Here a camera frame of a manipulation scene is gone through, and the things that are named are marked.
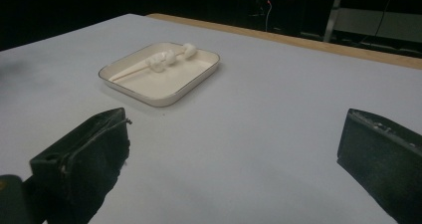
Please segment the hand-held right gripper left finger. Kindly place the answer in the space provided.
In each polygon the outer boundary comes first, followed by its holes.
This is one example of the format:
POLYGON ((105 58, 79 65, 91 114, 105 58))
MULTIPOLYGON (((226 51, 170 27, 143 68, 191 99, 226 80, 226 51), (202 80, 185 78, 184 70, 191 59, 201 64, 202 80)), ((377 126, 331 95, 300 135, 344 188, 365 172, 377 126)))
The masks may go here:
POLYGON ((123 108, 98 113, 30 160, 37 222, 90 222, 128 158, 129 123, 123 108))

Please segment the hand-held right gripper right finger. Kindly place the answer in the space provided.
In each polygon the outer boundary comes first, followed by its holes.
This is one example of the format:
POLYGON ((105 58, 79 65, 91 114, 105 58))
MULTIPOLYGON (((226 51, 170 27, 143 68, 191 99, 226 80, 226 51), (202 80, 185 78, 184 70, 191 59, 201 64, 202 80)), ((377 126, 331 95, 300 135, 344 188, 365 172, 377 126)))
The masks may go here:
POLYGON ((386 117, 350 109, 337 163, 398 224, 422 224, 422 135, 386 117))

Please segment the white cloth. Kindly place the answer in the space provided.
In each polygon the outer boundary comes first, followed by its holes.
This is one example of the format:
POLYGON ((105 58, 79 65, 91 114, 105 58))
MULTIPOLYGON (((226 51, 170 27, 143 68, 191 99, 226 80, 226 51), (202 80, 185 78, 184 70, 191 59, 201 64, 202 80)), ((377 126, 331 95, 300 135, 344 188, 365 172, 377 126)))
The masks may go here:
POLYGON ((189 59, 181 57, 164 72, 144 70, 112 81, 114 77, 144 66, 144 60, 157 53, 172 50, 183 52, 183 45, 156 43, 129 54, 99 71, 99 77, 111 88, 153 107, 166 107, 176 103, 193 88, 211 76, 218 68, 220 56, 198 49, 189 59))

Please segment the white marshmallow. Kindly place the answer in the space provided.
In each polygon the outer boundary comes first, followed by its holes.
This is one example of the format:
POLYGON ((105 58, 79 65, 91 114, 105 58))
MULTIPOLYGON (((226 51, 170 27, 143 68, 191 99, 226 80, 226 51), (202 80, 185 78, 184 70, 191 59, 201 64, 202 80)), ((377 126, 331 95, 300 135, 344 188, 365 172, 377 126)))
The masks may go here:
POLYGON ((165 54, 164 64, 166 66, 169 66, 173 64, 175 61, 176 61, 176 54, 172 50, 167 51, 165 54))
POLYGON ((183 48, 184 59, 189 59, 197 53, 197 48, 190 43, 184 44, 182 48, 183 48))
POLYGON ((150 57, 145 60, 147 66, 156 73, 161 73, 165 69, 163 57, 150 57))

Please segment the pale grey table mat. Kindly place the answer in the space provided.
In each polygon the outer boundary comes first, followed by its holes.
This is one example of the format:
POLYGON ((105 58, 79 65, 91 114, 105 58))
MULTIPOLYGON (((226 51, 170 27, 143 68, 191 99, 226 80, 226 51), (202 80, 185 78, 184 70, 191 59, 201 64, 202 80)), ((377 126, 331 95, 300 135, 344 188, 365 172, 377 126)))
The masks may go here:
POLYGON ((124 15, 0 52, 0 174, 86 118, 123 107, 130 156, 94 224, 395 224, 336 161, 349 109, 422 133, 422 59, 161 14, 124 15), (99 70, 157 42, 218 70, 157 109, 99 70))

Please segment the white metal stand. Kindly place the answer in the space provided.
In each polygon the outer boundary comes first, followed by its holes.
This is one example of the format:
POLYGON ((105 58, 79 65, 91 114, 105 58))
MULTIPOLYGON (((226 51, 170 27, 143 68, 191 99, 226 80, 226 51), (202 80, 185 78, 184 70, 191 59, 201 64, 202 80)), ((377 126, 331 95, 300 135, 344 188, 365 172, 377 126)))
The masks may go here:
POLYGON ((333 0, 323 40, 334 31, 422 44, 422 0, 333 0))

